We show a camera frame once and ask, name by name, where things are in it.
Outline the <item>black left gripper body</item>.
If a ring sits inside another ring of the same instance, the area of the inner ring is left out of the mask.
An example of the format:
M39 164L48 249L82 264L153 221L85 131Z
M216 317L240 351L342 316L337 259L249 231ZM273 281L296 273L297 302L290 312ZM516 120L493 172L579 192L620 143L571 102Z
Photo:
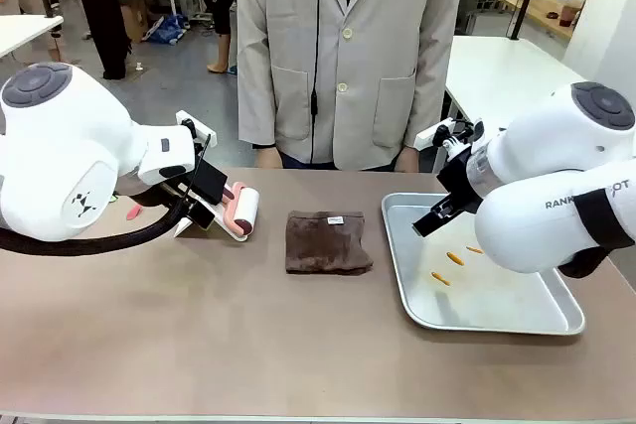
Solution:
M148 186L136 176L120 177L115 185L115 193L119 196L131 198L145 208L164 206L169 208L174 204L174 197L162 186Z

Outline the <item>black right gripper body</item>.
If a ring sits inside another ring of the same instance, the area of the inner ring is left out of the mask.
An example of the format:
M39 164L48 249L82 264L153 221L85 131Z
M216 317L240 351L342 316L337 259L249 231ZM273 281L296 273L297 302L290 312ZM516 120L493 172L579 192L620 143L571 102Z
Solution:
M485 197L483 174L471 147L449 159L437 175L447 195L435 205L437 213L476 213Z

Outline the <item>person's left hand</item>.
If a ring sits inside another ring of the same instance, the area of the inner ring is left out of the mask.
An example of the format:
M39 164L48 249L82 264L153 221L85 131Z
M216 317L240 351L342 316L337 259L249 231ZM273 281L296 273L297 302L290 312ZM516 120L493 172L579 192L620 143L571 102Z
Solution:
M416 149L404 146L397 156L395 171L399 173L418 173L419 152Z

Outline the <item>person's right hand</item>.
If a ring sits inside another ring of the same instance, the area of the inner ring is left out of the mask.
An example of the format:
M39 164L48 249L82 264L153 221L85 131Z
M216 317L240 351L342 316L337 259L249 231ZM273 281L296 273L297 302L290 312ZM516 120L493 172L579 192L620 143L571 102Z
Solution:
M261 169L282 169L282 159L275 146L255 149L255 166Z

